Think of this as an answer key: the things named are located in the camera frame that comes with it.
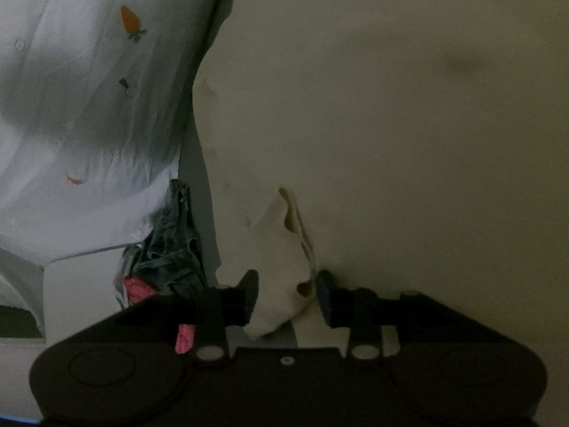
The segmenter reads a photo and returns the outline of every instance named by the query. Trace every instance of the bed sheet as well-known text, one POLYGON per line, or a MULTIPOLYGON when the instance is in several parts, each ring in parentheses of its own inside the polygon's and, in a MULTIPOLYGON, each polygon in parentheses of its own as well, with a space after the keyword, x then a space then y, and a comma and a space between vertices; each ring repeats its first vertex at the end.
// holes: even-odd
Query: bed sheet
POLYGON ((45 264, 148 234, 214 3, 0 0, 0 248, 45 264))

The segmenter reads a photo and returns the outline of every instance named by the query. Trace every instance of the orange strawberry pattern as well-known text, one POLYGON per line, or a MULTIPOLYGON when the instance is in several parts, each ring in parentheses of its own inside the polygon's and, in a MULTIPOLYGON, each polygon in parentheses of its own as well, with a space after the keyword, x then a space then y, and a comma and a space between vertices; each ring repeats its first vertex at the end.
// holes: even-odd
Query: orange strawberry pattern
POLYGON ((140 19, 126 6, 121 7, 121 16, 122 24, 124 25, 126 33, 129 34, 129 39, 132 38, 135 43, 138 43, 141 36, 147 32, 146 30, 141 30, 142 25, 140 23, 140 19))

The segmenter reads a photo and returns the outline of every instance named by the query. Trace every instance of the dark gray surface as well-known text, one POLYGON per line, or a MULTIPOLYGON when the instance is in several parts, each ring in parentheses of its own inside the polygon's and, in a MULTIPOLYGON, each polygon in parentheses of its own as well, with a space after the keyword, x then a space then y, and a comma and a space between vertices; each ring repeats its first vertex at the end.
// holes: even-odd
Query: dark gray surface
MULTIPOLYGON (((217 8, 211 19, 209 35, 204 47, 204 54, 211 47, 221 24, 229 16, 233 0, 218 0, 217 8)), ((221 265, 217 250, 215 227, 213 223, 213 208, 206 163, 201 151, 200 140, 197 135, 196 124, 191 105, 193 79, 197 73, 198 65, 191 68, 191 74, 184 87, 182 110, 187 110, 188 122, 184 130, 183 148, 180 158, 178 178, 190 187, 192 216, 196 230, 200 236, 201 254, 210 285, 217 285, 215 272, 221 265)), ((268 348, 296 348, 297 339, 292 325, 284 324, 275 332, 263 336, 255 341, 249 339, 241 327, 231 326, 227 329, 227 336, 231 352, 236 347, 268 347, 268 348)))
POLYGON ((43 335, 29 310, 0 306, 0 338, 41 339, 43 335))

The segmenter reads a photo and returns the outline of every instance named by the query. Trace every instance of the gray fabric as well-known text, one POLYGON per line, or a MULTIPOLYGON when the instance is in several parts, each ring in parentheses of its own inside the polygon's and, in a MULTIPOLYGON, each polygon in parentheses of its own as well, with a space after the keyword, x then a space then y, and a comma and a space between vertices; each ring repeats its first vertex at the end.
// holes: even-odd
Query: gray fabric
POLYGON ((0 275, 17 291, 45 335, 43 318, 43 273, 37 264, 0 248, 0 275))
POLYGON ((129 307, 129 297, 124 286, 124 278, 126 278, 133 270, 133 264, 140 255, 140 247, 136 244, 129 245, 122 252, 121 262, 118 266, 118 273, 115 276, 113 285, 115 286, 115 298, 121 309, 129 307))
MULTIPOLYGON (((207 36, 205 50, 212 45, 221 25, 229 16, 233 0, 218 0, 212 16, 212 22, 207 36)), ((186 85, 184 98, 191 100, 191 87, 193 81, 186 85)), ((191 189, 192 213, 197 231, 200 234, 204 270, 210 286, 217 285, 215 272, 221 265, 217 250, 215 227, 213 222, 213 208, 206 164, 201 151, 200 140, 193 118, 191 105, 188 111, 188 123, 184 130, 184 146, 180 157, 180 180, 188 183, 191 189)), ((242 327, 230 326, 227 328, 227 338, 231 353, 237 347, 263 347, 263 348, 296 348, 297 339, 290 323, 286 323, 271 334, 257 340, 249 338, 242 327)))
POLYGON ((207 287, 200 240, 190 211, 190 189, 170 181, 170 200, 134 260, 133 276, 158 292, 191 299, 207 287))

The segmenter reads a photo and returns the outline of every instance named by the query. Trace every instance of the white sheet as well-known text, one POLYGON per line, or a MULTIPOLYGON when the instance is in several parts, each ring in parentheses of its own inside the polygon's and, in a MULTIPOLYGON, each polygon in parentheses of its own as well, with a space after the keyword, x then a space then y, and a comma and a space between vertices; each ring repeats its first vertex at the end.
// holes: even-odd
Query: white sheet
POLYGON ((144 238, 213 3, 0 0, 0 248, 44 264, 144 238))
POLYGON ((569 0, 235 0, 193 90, 222 263, 282 186, 340 285, 569 342, 568 15, 569 0))
POLYGON ((38 329, 43 333, 43 272, 41 267, 0 249, 0 275, 5 284, 4 292, 8 292, 0 298, 0 305, 9 305, 9 302, 12 302, 18 308, 29 310, 36 320, 38 329))
POLYGON ((0 270, 0 306, 27 309, 26 304, 0 270))

